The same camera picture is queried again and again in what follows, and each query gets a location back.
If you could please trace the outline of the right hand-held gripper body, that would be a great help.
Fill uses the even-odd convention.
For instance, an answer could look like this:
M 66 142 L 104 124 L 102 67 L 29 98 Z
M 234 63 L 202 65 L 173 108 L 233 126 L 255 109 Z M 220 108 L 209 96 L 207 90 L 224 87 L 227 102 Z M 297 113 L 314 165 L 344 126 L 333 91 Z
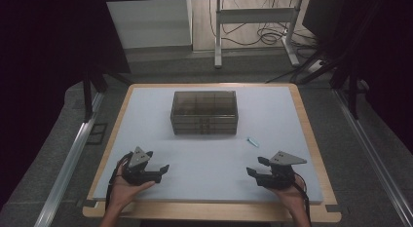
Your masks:
M 306 164 L 305 159 L 279 151 L 270 160 L 270 174 L 258 173 L 255 178 L 258 186 L 283 190 L 295 183 L 295 171 L 293 165 Z

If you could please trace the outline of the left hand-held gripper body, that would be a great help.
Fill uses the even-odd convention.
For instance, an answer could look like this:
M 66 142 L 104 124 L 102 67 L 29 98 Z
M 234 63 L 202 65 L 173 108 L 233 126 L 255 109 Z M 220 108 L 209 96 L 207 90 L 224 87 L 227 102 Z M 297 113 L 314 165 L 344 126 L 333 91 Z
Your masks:
M 123 164 L 122 177 L 125 181 L 136 186 L 149 181 L 160 183 L 162 175 L 157 175 L 154 171 L 145 170 L 150 159 L 139 146 L 129 153 L 126 162 Z

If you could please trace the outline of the smoky clear plastic drawer box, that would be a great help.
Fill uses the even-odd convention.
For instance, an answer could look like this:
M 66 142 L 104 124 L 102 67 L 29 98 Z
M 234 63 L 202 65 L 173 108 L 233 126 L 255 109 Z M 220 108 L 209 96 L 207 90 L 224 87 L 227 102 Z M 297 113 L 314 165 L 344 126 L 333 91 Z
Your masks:
M 175 92 L 170 121 L 175 134 L 236 134 L 235 91 Z

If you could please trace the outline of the person's right hand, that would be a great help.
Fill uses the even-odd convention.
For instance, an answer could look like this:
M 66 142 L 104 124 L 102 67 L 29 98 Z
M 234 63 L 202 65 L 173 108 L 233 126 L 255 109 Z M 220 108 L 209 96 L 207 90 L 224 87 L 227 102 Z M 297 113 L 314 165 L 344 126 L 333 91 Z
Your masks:
M 284 190 L 272 189 L 272 192 L 277 195 L 281 203 L 289 212 L 306 212 L 304 198 L 294 186 Z

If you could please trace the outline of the person's left hand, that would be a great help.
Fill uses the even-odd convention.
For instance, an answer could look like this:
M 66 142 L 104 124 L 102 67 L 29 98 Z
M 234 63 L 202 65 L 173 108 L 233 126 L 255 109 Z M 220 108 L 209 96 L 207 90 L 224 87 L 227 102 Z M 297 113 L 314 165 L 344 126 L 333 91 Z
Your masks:
M 138 193 L 155 185 L 154 181 L 145 182 L 138 186 L 131 185 L 122 177 L 122 171 L 122 168 L 118 168 L 115 173 L 109 205 L 106 208 L 109 211 L 122 211 L 124 207 L 134 200 Z

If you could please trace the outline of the wooden table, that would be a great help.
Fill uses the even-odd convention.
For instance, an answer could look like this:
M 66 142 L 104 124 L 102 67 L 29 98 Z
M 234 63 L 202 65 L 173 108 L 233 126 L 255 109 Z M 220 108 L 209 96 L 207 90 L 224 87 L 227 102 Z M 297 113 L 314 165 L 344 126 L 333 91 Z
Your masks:
M 129 87 L 114 130 L 121 125 L 121 118 L 126 110 L 127 101 L 134 88 L 175 88 L 177 91 L 233 91 L 236 87 L 289 87 L 296 105 L 299 121 L 304 131 L 306 142 L 309 145 L 311 160 L 315 164 L 323 200 L 313 203 L 310 200 L 311 218 L 314 222 L 335 223 L 341 220 L 342 215 L 337 206 L 318 145 L 316 143 L 306 110 L 304 108 L 298 88 L 293 84 L 137 84 Z M 88 195 L 88 203 L 83 208 L 86 217 L 101 217 L 104 214 L 104 199 L 96 200 L 93 197 L 100 176 L 107 164 L 111 153 L 111 146 L 115 137 L 111 133 L 100 165 L 97 169 L 93 185 Z M 135 203 L 126 209 L 126 215 L 137 219 L 178 219 L 178 220 L 218 220 L 218 221 L 287 221 L 290 216 L 277 197 L 271 202 L 194 202 L 177 200 L 142 200 L 140 194 Z

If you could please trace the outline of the black metal stand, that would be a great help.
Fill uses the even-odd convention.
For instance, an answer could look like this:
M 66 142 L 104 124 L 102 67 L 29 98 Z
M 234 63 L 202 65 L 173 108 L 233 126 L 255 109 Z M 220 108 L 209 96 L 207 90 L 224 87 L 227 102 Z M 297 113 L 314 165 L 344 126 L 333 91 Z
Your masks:
M 348 89 L 345 91 L 348 101 L 348 110 L 352 116 L 357 120 L 357 96 L 359 94 L 365 94 L 358 88 L 358 75 L 356 69 L 356 57 L 355 57 L 356 45 L 348 45 L 338 57 L 331 59 L 327 64 L 317 69 L 313 73 L 299 78 L 299 75 L 311 66 L 316 59 L 326 54 L 326 47 L 318 48 L 301 66 L 293 70 L 293 75 L 290 78 L 290 83 L 296 85 L 305 85 L 318 78 L 327 71 L 336 69 L 333 76 L 329 81 L 329 85 L 332 89 L 341 89 L 345 83 L 348 83 Z
M 92 87 L 96 89 L 99 94 L 106 92 L 108 85 L 104 80 L 103 74 L 99 71 L 85 71 L 83 77 L 83 92 L 85 104 L 85 118 L 84 122 L 92 118 L 93 102 L 92 102 Z

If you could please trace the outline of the white power strip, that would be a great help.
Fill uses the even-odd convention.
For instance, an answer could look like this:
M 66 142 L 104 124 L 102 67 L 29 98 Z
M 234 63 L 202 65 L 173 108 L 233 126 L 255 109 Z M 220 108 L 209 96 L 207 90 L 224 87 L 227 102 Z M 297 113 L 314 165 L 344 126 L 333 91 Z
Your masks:
M 316 60 L 313 64 L 310 65 L 310 67 L 307 69 L 309 73 L 314 73 L 321 69 L 325 65 L 325 61 L 318 59 Z

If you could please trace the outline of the dark curtain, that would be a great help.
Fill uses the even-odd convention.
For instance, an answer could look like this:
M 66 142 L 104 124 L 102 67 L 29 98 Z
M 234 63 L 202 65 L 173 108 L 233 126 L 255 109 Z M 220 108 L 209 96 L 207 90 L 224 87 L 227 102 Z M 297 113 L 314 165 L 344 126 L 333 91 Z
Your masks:
M 106 0 L 0 0 L 0 208 L 85 75 L 129 65 Z
M 413 153 L 413 0 L 310 0 L 303 25 L 337 58 L 330 80 L 350 74 L 368 85 L 373 110 Z

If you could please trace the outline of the white cabinet panel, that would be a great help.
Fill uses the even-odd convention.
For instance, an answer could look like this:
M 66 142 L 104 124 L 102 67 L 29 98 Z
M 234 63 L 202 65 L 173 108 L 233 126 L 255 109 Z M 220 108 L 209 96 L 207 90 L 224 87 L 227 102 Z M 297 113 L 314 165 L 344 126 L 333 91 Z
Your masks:
M 192 44 L 190 0 L 108 2 L 107 8 L 124 49 Z

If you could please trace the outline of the small black floor frame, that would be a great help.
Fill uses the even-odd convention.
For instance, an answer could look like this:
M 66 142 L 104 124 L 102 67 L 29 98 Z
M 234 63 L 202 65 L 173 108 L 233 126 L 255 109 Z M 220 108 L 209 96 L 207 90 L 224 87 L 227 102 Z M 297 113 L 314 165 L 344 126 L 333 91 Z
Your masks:
M 100 145 L 103 142 L 105 133 L 107 130 L 107 124 L 94 124 L 92 130 L 88 136 L 87 145 Z

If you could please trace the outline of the aluminium floor rail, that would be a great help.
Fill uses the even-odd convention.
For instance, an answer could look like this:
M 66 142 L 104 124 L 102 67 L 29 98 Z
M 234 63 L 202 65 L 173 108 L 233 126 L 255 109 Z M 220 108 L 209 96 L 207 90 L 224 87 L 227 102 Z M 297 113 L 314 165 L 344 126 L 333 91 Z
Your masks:
M 75 171 L 80 156 L 86 145 L 87 139 L 94 126 L 97 112 L 105 97 L 105 94 L 96 94 L 92 102 L 91 119 L 83 123 L 78 130 L 76 137 L 68 151 L 64 163 L 59 171 L 56 181 L 49 193 L 49 196 L 40 211 L 38 218 L 33 227 L 50 227 L 55 216 L 63 195 L 67 189 L 69 181 Z
M 348 120 L 352 130 L 355 132 L 357 140 L 359 141 L 367 160 L 375 171 L 403 226 L 413 227 L 413 208 L 408 204 L 404 194 L 401 192 L 399 186 L 396 184 L 393 177 L 389 173 L 361 123 L 348 109 L 348 101 L 346 100 L 345 96 L 340 91 L 332 92 L 338 99 L 344 116 Z

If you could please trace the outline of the white metal desk frame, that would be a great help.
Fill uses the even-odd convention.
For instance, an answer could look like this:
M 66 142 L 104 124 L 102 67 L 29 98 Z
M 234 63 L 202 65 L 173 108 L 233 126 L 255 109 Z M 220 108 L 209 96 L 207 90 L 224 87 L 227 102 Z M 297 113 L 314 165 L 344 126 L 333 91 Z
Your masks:
M 282 44 L 291 65 L 298 67 L 299 60 L 292 48 L 291 38 L 298 20 L 302 2 L 303 0 L 297 0 L 295 5 L 289 8 L 222 10 L 221 1 L 216 0 L 214 67 L 222 67 L 221 26 L 223 24 L 265 22 L 288 24 L 288 28 L 285 30 L 286 34 L 282 37 Z

